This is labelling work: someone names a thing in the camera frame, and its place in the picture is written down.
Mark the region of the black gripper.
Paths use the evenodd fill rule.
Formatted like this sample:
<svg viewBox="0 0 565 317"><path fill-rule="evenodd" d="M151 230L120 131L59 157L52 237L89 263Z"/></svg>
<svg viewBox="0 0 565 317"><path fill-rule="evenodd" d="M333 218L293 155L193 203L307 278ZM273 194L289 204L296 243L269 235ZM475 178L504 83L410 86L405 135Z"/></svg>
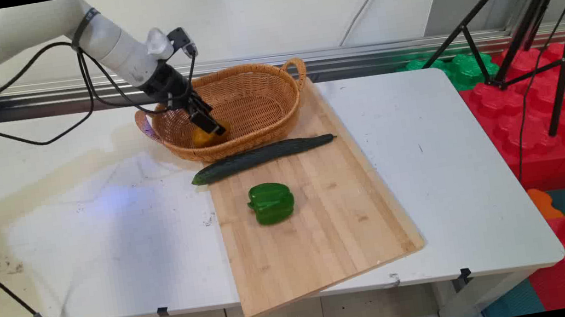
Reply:
<svg viewBox="0 0 565 317"><path fill-rule="evenodd" d="M149 111L151 116L182 109L190 116L191 123L206 134L223 136L227 131L227 127L211 115L212 107L194 91L190 80L166 62L157 64L152 76L142 85L142 91L163 107Z"/></svg>

